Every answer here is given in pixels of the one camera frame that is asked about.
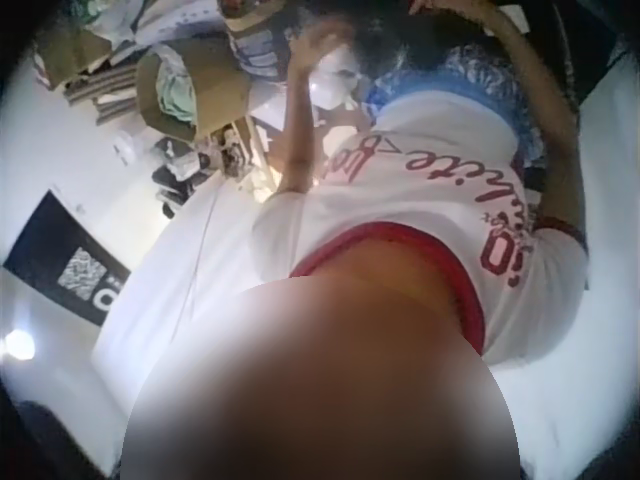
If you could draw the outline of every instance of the light fixture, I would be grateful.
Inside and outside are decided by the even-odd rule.
[[[0,353],[9,354],[17,360],[31,360],[36,354],[36,346],[31,335],[16,329],[4,337]]]

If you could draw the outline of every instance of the hand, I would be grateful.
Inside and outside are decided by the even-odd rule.
[[[500,10],[488,0],[414,0],[409,15],[421,10],[447,10],[482,26],[489,27],[501,14]]]
[[[353,41],[354,28],[345,20],[329,17],[306,28],[291,42],[289,72],[308,75],[325,55]]]

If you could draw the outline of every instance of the cardboard box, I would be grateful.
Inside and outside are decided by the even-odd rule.
[[[36,51],[43,62],[51,90],[63,85],[111,56],[111,43],[81,29],[59,15],[35,38]]]
[[[160,110],[156,79],[161,60],[154,53],[138,63],[138,108],[146,124],[165,135],[191,143],[244,117],[251,88],[224,40],[184,39],[166,42],[184,61],[196,97],[196,125],[181,122]]]

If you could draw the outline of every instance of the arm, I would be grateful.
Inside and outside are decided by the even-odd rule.
[[[316,159],[309,75],[326,54],[348,42],[352,36],[353,30],[348,24],[329,18],[312,26],[292,42],[284,127],[286,153],[282,182],[276,193],[304,194],[313,185]]]
[[[511,19],[487,0],[417,0],[421,7],[451,10],[492,30],[502,42],[529,100],[547,148],[549,172],[541,217],[561,220],[585,232],[584,190],[576,121],[555,79]]]
[[[277,193],[307,193],[313,185],[314,131],[309,75],[289,70],[284,125],[286,157]]]

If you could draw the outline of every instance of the white t-shirt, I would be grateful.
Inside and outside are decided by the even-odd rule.
[[[587,255],[560,221],[527,228],[516,150],[508,124],[472,100],[403,97],[345,142],[308,194],[267,201],[252,236],[258,272],[304,276],[363,239],[404,243],[444,273],[487,363],[541,355],[575,316]]]

